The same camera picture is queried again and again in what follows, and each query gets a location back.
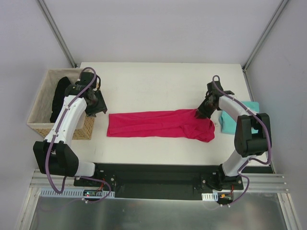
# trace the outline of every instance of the teal cloth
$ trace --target teal cloth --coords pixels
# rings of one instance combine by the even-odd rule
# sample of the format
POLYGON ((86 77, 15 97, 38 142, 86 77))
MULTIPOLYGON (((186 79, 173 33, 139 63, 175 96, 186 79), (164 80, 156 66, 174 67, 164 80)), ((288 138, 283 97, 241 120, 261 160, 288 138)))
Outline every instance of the teal cloth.
MULTIPOLYGON (((254 110, 255 112, 259 113, 258 102, 242 102, 242 103, 246 105, 246 107, 249 107, 251 110, 254 110)), ((219 118, 219 122, 222 126, 222 133, 235 134, 236 122, 232 119, 232 117, 228 113, 222 111, 222 115, 219 118)), ((252 133, 257 133, 257 130, 254 130, 252 128, 252 133)))

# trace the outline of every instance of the black cloth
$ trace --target black cloth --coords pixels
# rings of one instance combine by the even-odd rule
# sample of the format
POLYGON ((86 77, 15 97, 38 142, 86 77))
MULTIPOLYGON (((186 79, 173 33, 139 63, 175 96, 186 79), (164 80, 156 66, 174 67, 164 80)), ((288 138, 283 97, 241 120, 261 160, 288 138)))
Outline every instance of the black cloth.
POLYGON ((71 84, 71 81, 68 77, 64 77, 59 80, 56 91, 54 93, 52 101, 52 114, 50 117, 50 122, 55 123, 63 106, 65 90, 71 84))

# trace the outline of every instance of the white table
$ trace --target white table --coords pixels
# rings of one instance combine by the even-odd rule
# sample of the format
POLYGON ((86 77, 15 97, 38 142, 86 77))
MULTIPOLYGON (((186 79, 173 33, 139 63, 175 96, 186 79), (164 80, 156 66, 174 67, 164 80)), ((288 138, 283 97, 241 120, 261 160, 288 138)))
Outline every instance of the white table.
MULTIPOLYGON (((80 160, 100 163, 219 165, 231 155, 234 135, 222 134, 220 111, 215 139, 209 143, 186 138, 108 138, 109 113, 162 111, 197 108, 204 100, 207 83, 218 74, 225 90, 242 101, 249 94, 239 64, 101 63, 83 62, 102 80, 101 92, 107 114, 99 113, 92 140, 74 140, 72 149, 80 160)), ((259 159, 265 161, 264 154, 259 159)))

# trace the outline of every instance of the red cloth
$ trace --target red cloth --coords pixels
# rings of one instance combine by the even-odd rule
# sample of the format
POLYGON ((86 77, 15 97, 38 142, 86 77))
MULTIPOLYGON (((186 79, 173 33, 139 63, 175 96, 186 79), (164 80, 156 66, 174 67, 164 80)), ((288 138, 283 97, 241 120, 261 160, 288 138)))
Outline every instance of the red cloth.
POLYGON ((210 119, 196 119, 196 109, 110 114, 108 137, 189 138, 209 142, 214 138, 210 119))

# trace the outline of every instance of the basket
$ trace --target basket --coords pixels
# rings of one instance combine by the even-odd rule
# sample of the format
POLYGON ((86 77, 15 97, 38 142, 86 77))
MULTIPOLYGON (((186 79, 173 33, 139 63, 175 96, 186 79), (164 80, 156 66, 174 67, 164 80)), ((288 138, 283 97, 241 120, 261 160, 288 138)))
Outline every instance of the basket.
MULTIPOLYGON (((54 123, 50 123, 52 113, 52 101, 58 81, 63 77, 68 77, 71 83, 75 83, 82 69, 50 69, 48 70, 43 84, 34 102, 27 125, 38 132, 42 137, 53 128, 54 123)), ((85 112, 81 115, 77 127, 73 133, 74 140, 90 140, 94 127, 94 118, 87 117, 85 112)))

